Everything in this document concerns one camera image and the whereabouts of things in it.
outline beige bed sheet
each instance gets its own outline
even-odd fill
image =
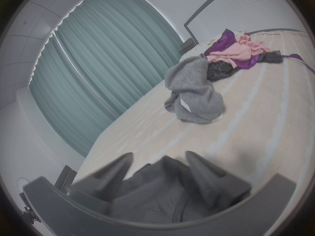
[[[314,47],[305,33],[252,35],[258,40],[284,55],[300,54],[315,68]],[[183,58],[208,47],[202,43]],[[301,62],[284,59],[240,70],[214,87],[223,95],[223,119],[198,125],[164,109],[170,91],[162,81],[100,134],[74,182],[127,152],[134,153],[130,177],[164,155],[185,162],[185,151],[191,150],[250,182],[253,192],[279,172],[298,182],[297,193],[315,165],[315,75]]]

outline pink garment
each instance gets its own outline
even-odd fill
[[[247,61],[253,56],[271,52],[262,41],[251,42],[250,36],[248,35],[236,36],[235,40],[236,42],[227,49],[221,52],[211,52],[210,55],[207,56],[208,63],[224,61],[230,63],[233,68],[236,68],[237,65],[233,59]]]

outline teal pleated curtain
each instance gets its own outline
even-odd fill
[[[164,79],[181,44],[145,0],[84,0],[45,45],[30,90],[54,130],[86,156],[106,127]]]

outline purple garment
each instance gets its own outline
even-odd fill
[[[226,29],[222,37],[218,39],[217,42],[214,42],[213,45],[207,49],[204,53],[205,56],[208,56],[211,52],[222,52],[226,48],[230,47],[235,43],[235,36],[232,31]]]
[[[251,57],[249,60],[247,61],[239,61],[239,60],[236,60],[236,59],[232,59],[235,64],[239,67],[239,68],[242,68],[242,69],[250,69],[251,67],[253,67],[257,61],[258,61],[258,57],[259,55],[256,55],[254,57]]]
[[[306,67],[315,75],[315,71],[308,64],[306,64],[306,62],[301,58],[300,55],[294,53],[294,54],[290,54],[290,55],[281,55],[281,57],[294,58],[294,59],[298,59],[299,61],[302,61],[306,65]]]

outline gray sweater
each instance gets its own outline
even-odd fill
[[[179,120],[198,124],[211,123],[222,113],[223,97],[207,80],[208,61],[190,57],[171,67],[165,75],[165,86],[172,90],[164,103]]]

